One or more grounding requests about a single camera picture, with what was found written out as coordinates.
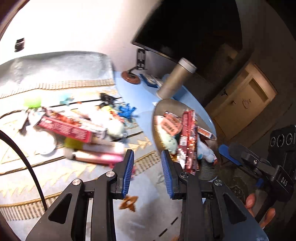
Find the red box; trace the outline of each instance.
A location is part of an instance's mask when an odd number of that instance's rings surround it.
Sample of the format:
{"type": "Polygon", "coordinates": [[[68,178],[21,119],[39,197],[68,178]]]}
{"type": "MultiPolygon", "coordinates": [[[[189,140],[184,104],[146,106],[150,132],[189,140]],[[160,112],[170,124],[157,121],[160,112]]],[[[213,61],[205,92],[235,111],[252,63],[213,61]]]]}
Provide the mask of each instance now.
{"type": "Polygon", "coordinates": [[[182,116],[183,129],[181,132],[177,159],[185,163],[184,170],[192,173],[194,168],[195,151],[195,111],[185,111],[182,116]]]}
{"type": "Polygon", "coordinates": [[[201,139],[204,139],[204,140],[217,140],[217,138],[214,136],[213,133],[201,128],[201,127],[197,127],[196,128],[196,131],[201,134],[202,136],[200,136],[201,139]]]}
{"type": "Polygon", "coordinates": [[[66,136],[84,143],[91,142],[92,132],[78,126],[62,122],[47,116],[43,116],[39,126],[51,130],[62,136],[66,136]]]}

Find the television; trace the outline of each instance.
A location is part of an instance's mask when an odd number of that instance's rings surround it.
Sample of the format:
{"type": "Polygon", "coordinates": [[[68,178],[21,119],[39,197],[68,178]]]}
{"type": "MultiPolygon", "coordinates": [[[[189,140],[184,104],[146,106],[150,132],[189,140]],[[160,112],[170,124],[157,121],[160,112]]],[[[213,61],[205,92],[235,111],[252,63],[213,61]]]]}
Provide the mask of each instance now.
{"type": "Polygon", "coordinates": [[[198,74],[210,79],[213,69],[224,72],[225,65],[242,49],[236,1],[163,0],[147,17],[132,44],[174,62],[186,58],[197,67],[198,74]]]}

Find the sticker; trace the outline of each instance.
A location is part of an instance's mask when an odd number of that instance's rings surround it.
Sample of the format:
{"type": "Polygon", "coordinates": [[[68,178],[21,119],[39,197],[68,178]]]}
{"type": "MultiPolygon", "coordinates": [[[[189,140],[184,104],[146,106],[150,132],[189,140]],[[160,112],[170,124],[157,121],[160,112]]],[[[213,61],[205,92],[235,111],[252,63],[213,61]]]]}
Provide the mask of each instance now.
{"type": "Polygon", "coordinates": [[[187,136],[182,136],[180,137],[180,146],[187,146],[187,140],[188,140],[188,137],[187,136]]]}

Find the metal cylinder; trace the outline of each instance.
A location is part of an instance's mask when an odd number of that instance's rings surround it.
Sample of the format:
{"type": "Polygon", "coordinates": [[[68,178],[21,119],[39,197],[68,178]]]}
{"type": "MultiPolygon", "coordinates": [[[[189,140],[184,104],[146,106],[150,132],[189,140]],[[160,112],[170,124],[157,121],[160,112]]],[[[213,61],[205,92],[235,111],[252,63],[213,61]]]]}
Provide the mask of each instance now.
{"type": "Polygon", "coordinates": [[[195,72],[196,67],[187,59],[179,60],[167,80],[157,91],[160,99],[170,99],[181,88],[184,82],[195,72]]]}

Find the black cable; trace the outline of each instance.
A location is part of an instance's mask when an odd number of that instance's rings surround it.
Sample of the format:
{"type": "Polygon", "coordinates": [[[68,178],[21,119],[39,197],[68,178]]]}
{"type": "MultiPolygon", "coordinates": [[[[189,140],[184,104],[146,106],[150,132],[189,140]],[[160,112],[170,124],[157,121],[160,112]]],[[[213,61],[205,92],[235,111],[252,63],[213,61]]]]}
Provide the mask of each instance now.
{"type": "Polygon", "coordinates": [[[19,155],[21,160],[24,162],[24,164],[28,168],[28,170],[29,170],[34,182],[35,182],[37,190],[39,192],[39,195],[40,195],[44,210],[46,211],[47,210],[47,205],[46,205],[46,202],[45,202],[43,192],[41,190],[40,184],[39,184],[39,182],[37,180],[37,177],[36,177],[36,175],[35,175],[35,173],[33,171],[33,168],[31,167],[29,161],[27,160],[27,158],[25,157],[23,152],[20,150],[20,148],[17,146],[17,144],[15,144],[15,142],[13,140],[11,140],[11,138],[1,130],[0,130],[0,139],[3,140],[6,144],[8,144],[19,155]]]}
{"type": "Polygon", "coordinates": [[[18,112],[21,112],[21,111],[22,111],[22,110],[13,110],[13,111],[11,111],[11,112],[8,112],[8,113],[6,113],[6,114],[0,116],[0,119],[2,119],[3,117],[5,117],[5,116],[7,116],[7,115],[10,115],[10,114],[13,114],[13,113],[18,113],[18,112]]]}

